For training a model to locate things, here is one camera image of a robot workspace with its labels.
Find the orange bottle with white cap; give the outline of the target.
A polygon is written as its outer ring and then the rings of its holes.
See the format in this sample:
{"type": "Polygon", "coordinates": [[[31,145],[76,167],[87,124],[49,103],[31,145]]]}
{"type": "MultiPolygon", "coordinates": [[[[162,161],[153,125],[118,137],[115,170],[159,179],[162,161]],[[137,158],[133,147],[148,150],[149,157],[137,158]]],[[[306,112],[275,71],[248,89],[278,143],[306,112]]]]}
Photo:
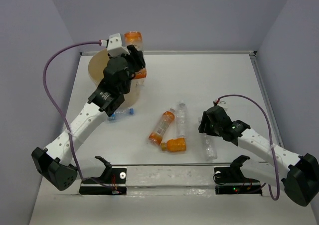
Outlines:
{"type": "Polygon", "coordinates": [[[139,31],[129,31],[125,33],[124,37],[125,45],[129,52],[133,54],[136,63],[134,66],[135,79],[138,79],[142,84],[147,76],[142,34],[139,31]]]}

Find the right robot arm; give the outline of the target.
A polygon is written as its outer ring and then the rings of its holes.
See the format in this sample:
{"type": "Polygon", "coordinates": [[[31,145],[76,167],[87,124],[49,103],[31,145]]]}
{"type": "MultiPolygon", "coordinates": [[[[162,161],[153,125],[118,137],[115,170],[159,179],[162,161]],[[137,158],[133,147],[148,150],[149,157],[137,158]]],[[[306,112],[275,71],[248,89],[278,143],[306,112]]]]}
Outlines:
{"type": "Polygon", "coordinates": [[[253,178],[283,190],[297,205],[306,207],[319,192],[319,163],[306,153],[290,152],[264,138],[241,120],[231,120],[224,108],[216,105],[202,114],[198,130],[221,137],[224,141],[247,150],[268,165],[256,166],[250,159],[229,169],[230,177],[241,181],[253,178]]]}

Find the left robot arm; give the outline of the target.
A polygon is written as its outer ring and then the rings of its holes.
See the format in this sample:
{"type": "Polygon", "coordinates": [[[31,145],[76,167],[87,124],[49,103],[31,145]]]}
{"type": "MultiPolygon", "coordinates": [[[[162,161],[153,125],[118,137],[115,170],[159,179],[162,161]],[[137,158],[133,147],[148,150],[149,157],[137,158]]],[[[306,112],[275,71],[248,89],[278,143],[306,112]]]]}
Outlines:
{"type": "Polygon", "coordinates": [[[146,66],[143,52],[134,45],[121,47],[119,52],[110,48],[107,51],[109,60],[104,77],[83,109],[72,123],[64,120],[66,129],[55,140],[31,153],[37,171],[60,191],[69,188],[76,179],[83,179],[76,151],[124,103],[132,80],[146,66]]]}

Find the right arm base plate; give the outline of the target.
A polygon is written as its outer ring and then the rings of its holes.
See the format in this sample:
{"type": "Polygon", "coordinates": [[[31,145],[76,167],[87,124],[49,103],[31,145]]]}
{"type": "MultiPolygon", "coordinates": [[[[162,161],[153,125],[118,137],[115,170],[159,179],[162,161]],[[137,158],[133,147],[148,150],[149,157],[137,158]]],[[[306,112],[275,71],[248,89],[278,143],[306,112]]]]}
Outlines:
{"type": "Polygon", "coordinates": [[[217,195],[258,194],[262,195],[262,186],[258,180],[244,177],[241,167],[250,158],[241,155],[228,167],[215,167],[213,181],[217,195]]]}

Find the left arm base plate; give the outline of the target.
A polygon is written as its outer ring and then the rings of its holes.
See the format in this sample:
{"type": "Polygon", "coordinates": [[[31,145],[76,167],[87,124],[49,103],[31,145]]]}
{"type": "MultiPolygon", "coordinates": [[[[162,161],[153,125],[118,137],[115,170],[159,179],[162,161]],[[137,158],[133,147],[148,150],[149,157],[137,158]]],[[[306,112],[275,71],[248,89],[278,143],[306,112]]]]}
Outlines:
{"type": "Polygon", "coordinates": [[[81,195],[119,196],[127,193],[126,166],[113,166],[101,156],[80,162],[85,180],[80,183],[81,195]]]}

